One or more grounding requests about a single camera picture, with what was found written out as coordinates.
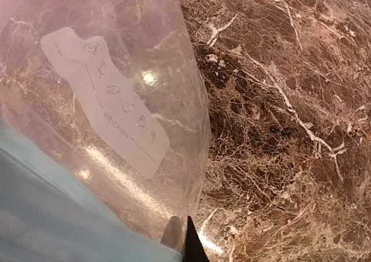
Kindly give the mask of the clear zip top bag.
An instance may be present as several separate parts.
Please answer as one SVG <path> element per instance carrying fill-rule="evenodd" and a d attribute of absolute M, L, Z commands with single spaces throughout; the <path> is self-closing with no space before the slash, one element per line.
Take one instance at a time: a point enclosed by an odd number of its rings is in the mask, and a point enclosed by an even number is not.
<path fill-rule="evenodd" d="M 2 261 L 184 261 L 209 143 L 180 0 L 1 0 Z"/>

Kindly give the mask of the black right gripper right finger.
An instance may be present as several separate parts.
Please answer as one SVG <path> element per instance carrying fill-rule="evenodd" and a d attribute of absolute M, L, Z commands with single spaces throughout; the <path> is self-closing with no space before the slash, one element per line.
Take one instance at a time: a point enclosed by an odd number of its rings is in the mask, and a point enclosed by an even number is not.
<path fill-rule="evenodd" d="M 185 262 L 208 262 L 208 257 L 201 244 L 195 229 L 194 222 L 190 216 L 187 218 L 187 233 L 184 245 Z"/>

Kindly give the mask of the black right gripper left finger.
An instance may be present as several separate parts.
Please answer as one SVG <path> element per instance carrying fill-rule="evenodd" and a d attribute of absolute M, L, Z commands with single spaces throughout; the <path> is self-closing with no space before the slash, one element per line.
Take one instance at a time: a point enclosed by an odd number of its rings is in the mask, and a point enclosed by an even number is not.
<path fill-rule="evenodd" d="M 163 232 L 161 244 L 178 252 L 181 251 L 182 227 L 180 218 L 172 216 Z"/>

